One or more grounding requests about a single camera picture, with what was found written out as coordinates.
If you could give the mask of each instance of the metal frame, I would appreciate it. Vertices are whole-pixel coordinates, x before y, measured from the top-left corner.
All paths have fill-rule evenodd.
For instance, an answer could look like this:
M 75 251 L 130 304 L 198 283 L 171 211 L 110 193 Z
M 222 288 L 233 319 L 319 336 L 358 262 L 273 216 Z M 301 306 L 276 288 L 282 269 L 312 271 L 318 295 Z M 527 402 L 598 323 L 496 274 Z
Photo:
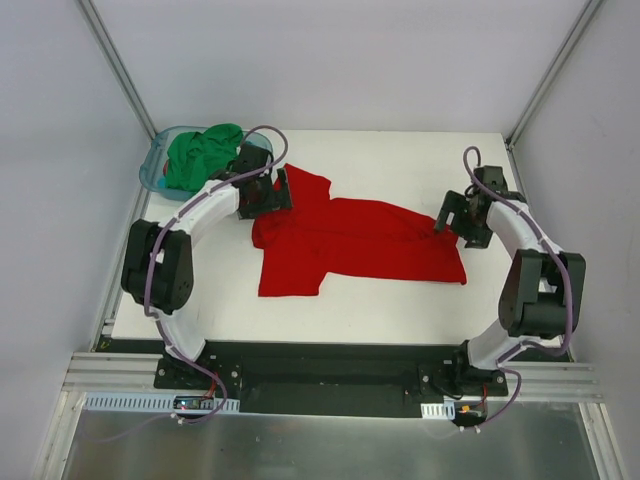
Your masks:
M 505 146 L 516 176 L 516 182 L 523 192 L 524 186 L 518 176 L 512 153 L 513 147 L 521 138 L 530 119 L 545 99 L 560 71 L 566 65 L 576 45 L 584 36 L 605 1 L 587 0 L 585 2 L 582 11 L 507 138 Z M 120 84 L 123 94 L 146 133 L 153 139 L 157 130 L 95 5 L 92 0 L 77 0 L 77 3 Z M 129 216 L 131 221 L 142 215 L 148 197 L 148 192 L 140 187 Z M 119 299 L 119 271 L 122 266 L 124 248 L 125 243 L 123 242 L 113 266 L 109 289 L 100 309 L 94 347 L 100 336 L 102 334 L 108 335 L 112 328 L 112 319 Z M 37 465 L 36 478 L 54 479 L 60 478 L 63 474 L 87 392 L 130 392 L 147 395 L 158 392 L 154 389 L 153 382 L 160 357 L 155 354 L 74 354 L 54 412 L 45 447 Z M 523 388 L 518 401 L 578 403 L 601 478 L 612 480 L 627 478 L 609 422 L 603 392 L 596 372 L 591 365 L 512 362 L 509 366 L 519 370 L 523 376 Z M 513 379 L 508 378 L 507 383 L 512 390 Z M 187 392 L 162 390 L 162 394 L 167 393 Z

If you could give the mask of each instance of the white table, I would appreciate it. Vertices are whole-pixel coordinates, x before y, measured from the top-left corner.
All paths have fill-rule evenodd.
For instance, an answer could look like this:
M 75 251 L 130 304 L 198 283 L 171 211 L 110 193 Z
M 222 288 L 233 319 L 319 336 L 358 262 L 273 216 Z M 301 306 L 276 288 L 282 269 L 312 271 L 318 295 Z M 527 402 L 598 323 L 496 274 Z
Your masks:
M 469 145 L 483 163 L 503 168 L 516 189 L 500 134 L 287 131 L 287 161 L 332 181 L 332 197 L 376 199 L 436 217 L 447 190 L 470 181 L 462 165 Z M 280 141 L 265 133 L 276 155 Z M 176 202 L 151 194 L 144 218 L 173 213 Z M 494 237 L 486 250 L 460 254 L 468 283 L 439 284 L 328 274 L 318 297 L 259 298 L 262 250 L 252 222 L 229 217 L 194 252 L 204 294 L 198 321 L 209 340 L 458 344 L 496 319 L 511 264 Z M 113 338 L 157 339 L 153 322 L 128 294 L 117 309 Z

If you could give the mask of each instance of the green fabric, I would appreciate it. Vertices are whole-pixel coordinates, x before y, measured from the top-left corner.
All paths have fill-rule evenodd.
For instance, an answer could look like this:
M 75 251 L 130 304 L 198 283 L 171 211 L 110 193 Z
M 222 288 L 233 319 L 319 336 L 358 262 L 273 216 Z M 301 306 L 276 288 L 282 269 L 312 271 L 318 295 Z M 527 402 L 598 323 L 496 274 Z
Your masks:
M 167 151 L 167 187 L 188 192 L 200 190 L 209 175 L 226 168 L 236 158 L 242 136 L 242 129 L 233 123 L 214 125 L 202 133 L 178 135 Z

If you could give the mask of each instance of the red garment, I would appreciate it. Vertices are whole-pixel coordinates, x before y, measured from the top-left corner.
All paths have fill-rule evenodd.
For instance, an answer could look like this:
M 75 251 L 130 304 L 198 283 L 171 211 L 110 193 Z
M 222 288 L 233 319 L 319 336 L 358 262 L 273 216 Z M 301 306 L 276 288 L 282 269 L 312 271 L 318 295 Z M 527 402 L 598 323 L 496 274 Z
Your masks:
M 253 225 L 253 245 L 264 250 L 259 296 L 318 295 L 328 272 L 467 283 L 458 237 L 436 234 L 432 218 L 375 200 L 330 199 L 328 179 L 285 169 L 293 209 Z

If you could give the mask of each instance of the white wall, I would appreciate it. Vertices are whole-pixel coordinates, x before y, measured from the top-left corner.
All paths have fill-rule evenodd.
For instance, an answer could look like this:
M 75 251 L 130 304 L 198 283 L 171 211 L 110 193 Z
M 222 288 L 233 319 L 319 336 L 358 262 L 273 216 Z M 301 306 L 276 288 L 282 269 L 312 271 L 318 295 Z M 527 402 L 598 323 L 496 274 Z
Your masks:
M 508 133 L 585 0 L 95 0 L 158 128 Z
M 0 478 L 31 478 L 148 141 L 73 0 L 0 3 Z
M 609 1 L 516 148 L 549 234 L 587 259 L 574 348 L 595 362 L 640 476 L 640 3 Z

